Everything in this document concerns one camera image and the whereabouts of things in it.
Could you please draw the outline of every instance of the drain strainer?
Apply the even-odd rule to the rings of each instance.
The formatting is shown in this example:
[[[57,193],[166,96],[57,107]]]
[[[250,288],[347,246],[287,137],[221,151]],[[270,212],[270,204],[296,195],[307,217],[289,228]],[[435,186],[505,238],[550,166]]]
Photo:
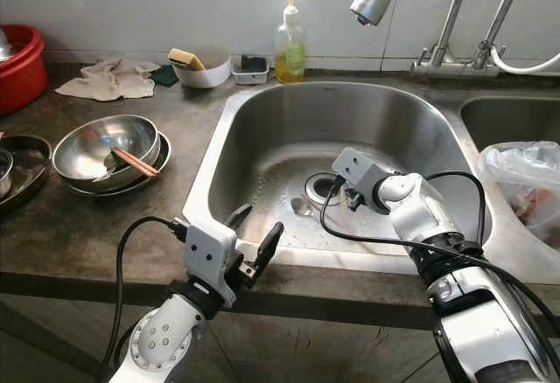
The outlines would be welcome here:
[[[326,171],[309,176],[304,185],[305,193],[311,201],[323,205],[335,179],[335,174]],[[340,191],[332,195],[329,205],[337,205],[339,203]]]

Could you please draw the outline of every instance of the dish rag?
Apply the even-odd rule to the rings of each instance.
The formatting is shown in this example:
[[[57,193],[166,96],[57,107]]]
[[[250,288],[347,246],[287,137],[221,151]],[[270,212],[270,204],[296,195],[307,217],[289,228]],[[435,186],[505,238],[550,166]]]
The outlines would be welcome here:
[[[149,61],[101,58],[95,65],[80,70],[82,79],[72,79],[54,91],[97,101],[153,96],[155,83],[149,77],[158,68],[158,64]]]

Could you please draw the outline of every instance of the faucet handle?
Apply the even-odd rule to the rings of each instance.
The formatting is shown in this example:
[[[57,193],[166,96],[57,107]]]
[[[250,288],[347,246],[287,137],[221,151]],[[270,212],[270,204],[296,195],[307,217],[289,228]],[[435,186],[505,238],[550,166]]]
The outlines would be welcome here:
[[[424,48],[422,50],[422,52],[420,53],[420,56],[418,57],[418,61],[416,62],[416,64],[419,66],[420,64],[422,64],[422,61],[424,61],[425,56],[428,54],[428,48]]]

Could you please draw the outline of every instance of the pump dispenser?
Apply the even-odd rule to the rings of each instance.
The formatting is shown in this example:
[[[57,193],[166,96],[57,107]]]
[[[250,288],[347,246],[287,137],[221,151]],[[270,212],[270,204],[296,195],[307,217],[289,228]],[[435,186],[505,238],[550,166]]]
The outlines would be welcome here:
[[[283,83],[297,83],[305,76],[305,34],[295,3],[296,0],[288,0],[283,23],[276,29],[275,71]]]

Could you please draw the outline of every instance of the plastic bag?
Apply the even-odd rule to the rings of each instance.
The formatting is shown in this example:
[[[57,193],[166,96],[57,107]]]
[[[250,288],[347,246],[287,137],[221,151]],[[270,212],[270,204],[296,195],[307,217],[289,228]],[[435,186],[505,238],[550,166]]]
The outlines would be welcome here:
[[[537,238],[560,247],[560,145],[499,143],[480,154],[517,217]]]

